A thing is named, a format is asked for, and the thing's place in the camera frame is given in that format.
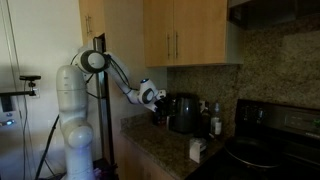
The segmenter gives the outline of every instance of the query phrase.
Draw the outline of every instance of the stovetop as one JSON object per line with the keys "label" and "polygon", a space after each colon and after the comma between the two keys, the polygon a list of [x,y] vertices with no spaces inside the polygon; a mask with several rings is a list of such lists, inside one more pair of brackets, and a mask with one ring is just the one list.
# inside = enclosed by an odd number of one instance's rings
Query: stovetop
{"label": "stovetop", "polygon": [[280,154],[281,164],[273,168],[250,166],[224,147],[187,180],[319,179],[320,110],[240,99],[235,123],[234,137],[272,145]]}

